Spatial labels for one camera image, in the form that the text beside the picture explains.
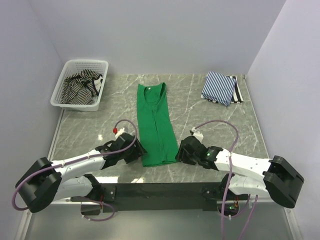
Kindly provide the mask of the green tank top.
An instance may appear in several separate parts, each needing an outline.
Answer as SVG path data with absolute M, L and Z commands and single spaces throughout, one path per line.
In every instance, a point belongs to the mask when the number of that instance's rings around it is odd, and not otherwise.
M 156 167 L 175 163 L 179 147 L 171 124 L 167 85 L 137 88 L 137 122 L 140 143 L 147 151 L 142 157 L 144 167 Z

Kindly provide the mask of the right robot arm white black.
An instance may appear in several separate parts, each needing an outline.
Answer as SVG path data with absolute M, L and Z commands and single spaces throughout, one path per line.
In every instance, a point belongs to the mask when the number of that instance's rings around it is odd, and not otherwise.
M 302 175 L 283 157 L 255 158 L 227 149 L 205 147 L 195 136 L 185 138 L 178 149 L 176 160 L 205 169 L 231 172 L 219 187 L 222 198 L 230 200 L 235 195 L 257 195 L 271 198 L 278 205 L 293 209 L 304 184 Z

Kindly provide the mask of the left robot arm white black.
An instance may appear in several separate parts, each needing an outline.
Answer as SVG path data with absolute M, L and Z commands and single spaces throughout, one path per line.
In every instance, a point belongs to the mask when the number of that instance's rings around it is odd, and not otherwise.
M 131 163 L 147 154 L 136 136 L 126 132 L 90 152 L 65 160 L 38 159 L 15 185 L 26 209 L 37 213 L 52 202 L 69 198 L 97 202 L 114 200 L 115 190 L 106 190 L 91 172 L 112 167 L 120 160 Z

